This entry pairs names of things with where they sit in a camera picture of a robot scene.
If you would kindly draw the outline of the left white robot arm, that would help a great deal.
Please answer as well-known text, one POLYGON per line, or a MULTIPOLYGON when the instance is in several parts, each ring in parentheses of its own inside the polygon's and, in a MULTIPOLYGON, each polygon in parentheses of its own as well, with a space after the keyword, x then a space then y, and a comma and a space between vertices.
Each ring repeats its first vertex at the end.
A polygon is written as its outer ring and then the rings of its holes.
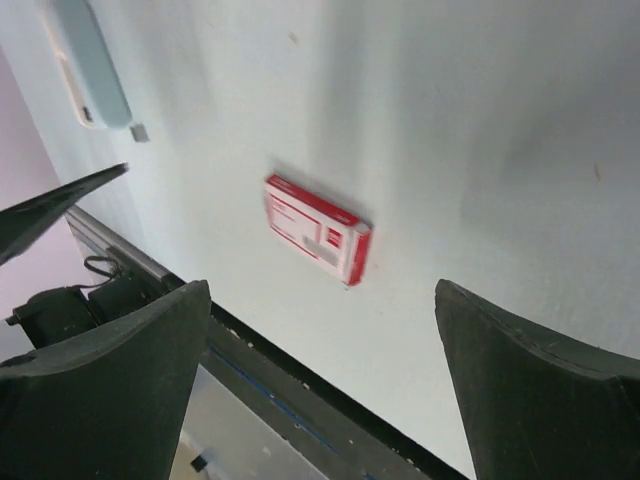
MULTIPOLYGON (((117 164, 11 206, 1 212, 1 263, 24 254, 80 199, 128 171, 117 164)), ((167 289, 109 247, 84 267, 104 278, 97 285, 41 291, 15 307, 3 322, 19 326, 32 345, 44 348, 119 319, 152 303, 167 289)))

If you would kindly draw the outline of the red white staple box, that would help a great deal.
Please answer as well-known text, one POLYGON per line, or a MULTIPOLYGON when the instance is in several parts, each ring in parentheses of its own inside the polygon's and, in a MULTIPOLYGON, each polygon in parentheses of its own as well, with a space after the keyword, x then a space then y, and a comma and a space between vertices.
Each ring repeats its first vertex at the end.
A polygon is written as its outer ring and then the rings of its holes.
POLYGON ((361 217, 273 173, 265 180, 270 229, 346 286, 365 272, 373 227, 361 217))

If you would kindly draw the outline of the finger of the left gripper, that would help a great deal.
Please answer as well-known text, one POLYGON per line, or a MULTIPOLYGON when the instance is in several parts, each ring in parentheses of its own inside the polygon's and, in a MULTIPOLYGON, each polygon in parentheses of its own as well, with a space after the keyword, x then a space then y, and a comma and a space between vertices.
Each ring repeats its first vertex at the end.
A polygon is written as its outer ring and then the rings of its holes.
POLYGON ((128 171, 121 163, 1 211, 1 264, 26 252, 80 199, 128 171))

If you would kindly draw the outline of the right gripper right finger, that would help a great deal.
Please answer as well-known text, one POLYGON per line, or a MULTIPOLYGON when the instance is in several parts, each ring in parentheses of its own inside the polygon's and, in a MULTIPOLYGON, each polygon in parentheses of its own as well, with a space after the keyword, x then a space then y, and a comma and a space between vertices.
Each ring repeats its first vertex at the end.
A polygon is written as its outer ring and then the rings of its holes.
POLYGON ((477 478, 638 478, 638 360, 445 279, 435 315, 477 478))

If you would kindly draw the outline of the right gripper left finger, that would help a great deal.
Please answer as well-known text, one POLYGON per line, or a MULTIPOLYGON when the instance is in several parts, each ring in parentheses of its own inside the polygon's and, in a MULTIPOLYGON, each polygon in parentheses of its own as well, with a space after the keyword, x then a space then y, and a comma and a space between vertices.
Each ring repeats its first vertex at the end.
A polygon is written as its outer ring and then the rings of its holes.
POLYGON ((190 282, 1 365, 4 479, 166 479, 211 308, 190 282))

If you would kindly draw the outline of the small staple strip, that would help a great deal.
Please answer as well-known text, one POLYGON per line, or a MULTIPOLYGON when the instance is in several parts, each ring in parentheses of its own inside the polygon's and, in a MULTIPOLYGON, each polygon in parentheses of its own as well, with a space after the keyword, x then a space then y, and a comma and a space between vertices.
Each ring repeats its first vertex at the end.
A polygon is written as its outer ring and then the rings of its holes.
POLYGON ((150 141, 146 127, 142 123, 132 125, 130 127, 130 133, 136 143, 147 143, 150 141))

